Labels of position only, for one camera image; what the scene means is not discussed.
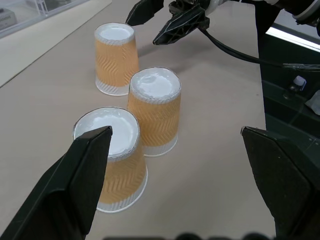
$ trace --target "beige table surface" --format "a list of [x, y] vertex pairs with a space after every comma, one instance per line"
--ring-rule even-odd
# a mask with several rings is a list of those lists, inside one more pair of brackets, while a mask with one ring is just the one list
[[[95, 86], [93, 33], [103, 23], [123, 22], [135, 2], [114, 0], [0, 88], [0, 233], [67, 151], [77, 119], [102, 106], [126, 106], [127, 97], [104, 95]], [[168, 3], [135, 29], [140, 68], [170, 68], [181, 79], [179, 140], [167, 155], [147, 159], [141, 199], [121, 213], [97, 212], [87, 239], [173, 238], [187, 231], [202, 237], [273, 235], [274, 221], [240, 135], [244, 125], [265, 128], [259, 66], [226, 55], [198, 30], [172, 45], [152, 45], [170, 18]], [[226, 3], [210, 17], [214, 36], [257, 56], [252, 6]]]

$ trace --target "glass display case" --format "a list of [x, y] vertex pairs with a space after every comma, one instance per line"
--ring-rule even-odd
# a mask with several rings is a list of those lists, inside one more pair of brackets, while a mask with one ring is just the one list
[[0, 38], [89, 0], [0, 0]]

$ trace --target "upside-down paper cup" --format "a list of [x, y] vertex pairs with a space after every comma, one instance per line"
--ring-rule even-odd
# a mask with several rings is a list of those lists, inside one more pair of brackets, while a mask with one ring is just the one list
[[139, 71], [135, 31], [122, 23], [106, 23], [95, 32], [95, 84], [104, 94], [124, 96]]
[[147, 68], [133, 75], [127, 109], [138, 119], [146, 157], [158, 157], [177, 143], [181, 83], [171, 70]]
[[139, 124], [125, 109], [102, 107], [87, 113], [75, 124], [73, 139], [104, 126], [112, 126], [113, 134], [97, 209], [117, 213], [129, 208], [143, 194], [148, 170]]

